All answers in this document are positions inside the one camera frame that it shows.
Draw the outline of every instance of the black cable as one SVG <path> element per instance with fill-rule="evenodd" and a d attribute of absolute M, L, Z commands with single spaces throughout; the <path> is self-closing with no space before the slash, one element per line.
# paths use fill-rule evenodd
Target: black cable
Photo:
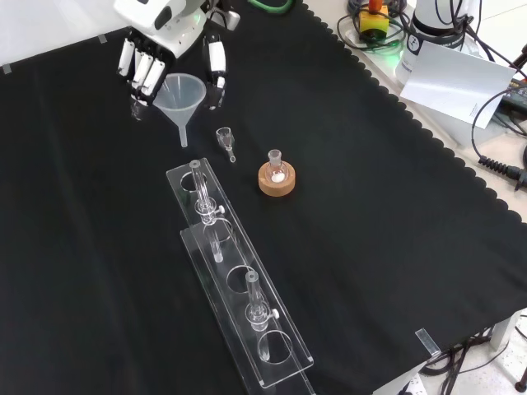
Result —
<path fill-rule="evenodd" d="M 519 91 L 520 89 L 524 89 L 524 86 L 516 86 L 513 88 L 505 89 L 504 91 L 501 91 L 499 93 L 496 93 L 493 97 L 491 97 L 489 100 L 485 102 L 485 104 L 479 109 L 478 113 L 476 114 L 476 117 L 474 118 L 474 121 L 472 122 L 472 130 L 471 130 L 471 141 L 472 141 L 472 148 L 476 152 L 476 155 L 478 155 L 479 159 L 485 158 L 485 156 L 481 155 L 478 151 L 478 148 L 476 147 L 476 143 L 474 141 L 474 129 L 476 128 L 476 122 L 478 121 L 479 115 L 483 112 L 485 107 L 489 105 L 493 100 L 495 100 L 497 97 L 500 97 L 501 95 L 505 95 L 509 92 Z"/>
<path fill-rule="evenodd" d="M 441 22 L 443 25 L 445 26 L 448 26 L 451 22 L 445 22 L 443 21 L 443 19 L 441 18 L 441 14 L 439 13 L 439 6 L 437 4 L 437 0 L 435 0 L 435 5 L 436 5 L 436 15 L 437 15 L 437 19 L 439 19 L 439 22 Z"/>
<path fill-rule="evenodd" d="M 473 372 L 475 370 L 478 370 L 478 369 L 481 369 L 481 368 L 484 368 L 485 366 L 489 365 L 490 363 L 492 363 L 498 356 L 500 356 L 501 354 L 503 354 L 505 352 L 505 350 L 507 349 L 507 347 L 509 346 L 509 343 L 507 342 L 507 345 L 505 346 L 505 348 L 503 350 L 500 351 L 500 353 L 496 356 L 494 356 L 494 358 L 492 358 L 490 361 L 488 361 L 486 364 L 484 365 L 481 365 L 481 366 L 478 366 L 477 368 L 472 368 L 472 369 L 467 369 L 467 370 L 463 370 L 461 372 L 459 372 L 459 374 L 463 374 L 463 373 L 468 373 L 468 372 Z"/>
<path fill-rule="evenodd" d="M 227 28 L 227 18 L 225 18 L 225 15 L 223 15 L 222 12 L 219 12 L 219 11 L 213 11 L 213 12 L 211 13 L 211 16 L 210 16 L 208 19 L 212 19 L 212 17 L 214 16 L 214 14 L 218 14 L 219 16 L 222 17 L 223 24 L 225 25 L 225 28 Z"/>
<path fill-rule="evenodd" d="M 518 327 L 514 327 L 514 329 L 520 334 L 520 336 L 527 340 L 527 336 Z"/>
<path fill-rule="evenodd" d="M 516 133 L 518 136 L 527 137 L 527 133 L 521 132 L 520 130 L 514 129 L 510 124 L 508 124 L 503 118 L 501 118 L 498 114 L 494 114 L 494 118 L 496 118 L 498 121 L 500 121 L 501 125 L 503 125 L 505 128 L 511 130 L 512 132 Z"/>
<path fill-rule="evenodd" d="M 520 123 L 518 121 L 516 121 L 514 118 L 512 118 L 512 115 L 509 114 L 509 119 L 511 120 L 511 122 L 522 132 L 522 134 L 524 134 L 525 136 L 527 136 L 527 132 L 525 131 L 525 129 L 523 129 L 520 125 Z"/>
<path fill-rule="evenodd" d="M 479 26 L 481 26 L 481 16 L 482 16 L 482 10 L 483 10 L 483 0 L 479 0 L 479 19 L 478 19 L 478 26 L 476 27 L 476 35 L 479 33 Z"/>
<path fill-rule="evenodd" d="M 527 74 L 525 74 L 521 68 L 517 67 L 513 62 L 511 62 L 509 59 L 507 59 L 505 56 L 503 56 L 501 53 L 497 52 L 493 47 L 491 47 L 489 44 L 487 43 L 484 43 L 483 41 L 481 41 L 481 39 L 478 37 L 478 35 L 476 35 L 476 32 L 472 29 L 472 27 L 470 26 L 467 26 L 467 32 L 469 33 L 470 36 L 472 36 L 482 47 L 487 47 L 488 50 L 492 51 L 493 53 L 495 53 L 497 56 L 499 56 L 500 58 L 502 58 L 503 60 L 505 60 L 507 63 L 509 63 L 509 65 L 514 68 L 519 74 L 521 74 L 522 76 L 524 76 L 524 78 L 527 78 Z"/>

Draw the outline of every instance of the glass test tube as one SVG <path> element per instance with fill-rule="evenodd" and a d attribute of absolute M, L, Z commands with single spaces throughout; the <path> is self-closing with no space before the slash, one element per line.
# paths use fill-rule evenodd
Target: glass test tube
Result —
<path fill-rule="evenodd" d="M 196 212 L 201 216 L 201 221 L 205 225 L 211 225 L 216 221 L 216 202 L 208 196 L 205 177 L 201 171 L 199 160 L 193 160 L 189 164 L 192 170 L 192 178 L 196 191 L 198 192 L 198 201 L 196 202 Z"/>
<path fill-rule="evenodd" d="M 268 311 L 264 303 L 262 289 L 260 288 L 258 273 L 254 270 L 247 272 L 245 274 L 245 281 L 247 282 L 247 291 L 249 293 L 250 323 L 255 331 L 261 332 L 267 329 Z"/>
<path fill-rule="evenodd" d="M 192 170 L 192 178 L 196 185 L 196 191 L 198 191 L 199 206 L 202 209 L 206 209 L 210 206 L 210 201 L 208 199 L 207 186 L 205 185 L 205 178 L 203 177 L 199 160 L 191 161 L 190 169 Z"/>

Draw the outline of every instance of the clear acrylic plate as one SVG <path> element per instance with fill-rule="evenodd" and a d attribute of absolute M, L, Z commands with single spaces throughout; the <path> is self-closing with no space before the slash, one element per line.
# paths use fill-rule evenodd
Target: clear acrylic plate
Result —
<path fill-rule="evenodd" d="M 208 161 L 191 164 L 202 172 L 213 204 L 206 216 L 203 210 L 198 214 L 200 199 L 189 165 L 167 172 L 189 223 L 181 237 L 247 390 L 314 394 L 304 373 L 313 358 L 258 254 Z M 259 286 L 253 288 L 251 281 Z"/>

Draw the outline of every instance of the robotic hand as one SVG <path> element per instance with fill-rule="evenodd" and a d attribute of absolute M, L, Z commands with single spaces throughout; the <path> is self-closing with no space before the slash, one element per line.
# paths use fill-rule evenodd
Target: robotic hand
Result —
<path fill-rule="evenodd" d="M 114 9 L 132 29 L 124 41 L 118 74 L 125 78 L 132 96 L 151 105 L 173 62 L 202 36 L 209 17 L 218 14 L 226 28 L 234 30 L 240 16 L 223 0 L 115 0 Z M 208 64 L 207 107 L 222 104 L 226 87 L 226 57 L 218 33 L 203 38 Z"/>

